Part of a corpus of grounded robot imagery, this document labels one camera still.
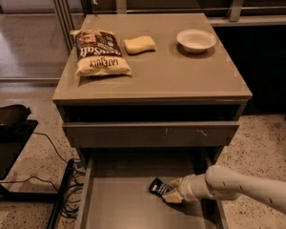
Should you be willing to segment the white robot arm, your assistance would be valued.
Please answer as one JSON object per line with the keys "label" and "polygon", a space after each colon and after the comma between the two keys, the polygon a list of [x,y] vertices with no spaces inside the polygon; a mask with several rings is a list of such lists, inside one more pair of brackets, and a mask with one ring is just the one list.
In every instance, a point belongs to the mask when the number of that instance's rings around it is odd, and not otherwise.
{"label": "white robot arm", "polygon": [[173,189],[162,197],[168,203],[192,203],[199,199],[259,201],[286,215],[286,182],[242,175],[225,166],[212,165],[202,175],[188,175],[171,182]]}

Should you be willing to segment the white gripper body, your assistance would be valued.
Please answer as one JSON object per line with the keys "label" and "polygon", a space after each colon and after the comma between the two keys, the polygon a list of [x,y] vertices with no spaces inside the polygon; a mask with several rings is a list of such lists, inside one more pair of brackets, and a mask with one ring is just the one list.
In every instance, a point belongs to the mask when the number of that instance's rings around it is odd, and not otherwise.
{"label": "white gripper body", "polygon": [[203,198],[212,198],[212,190],[208,187],[204,175],[189,175],[181,179],[177,187],[181,197],[189,203]]}

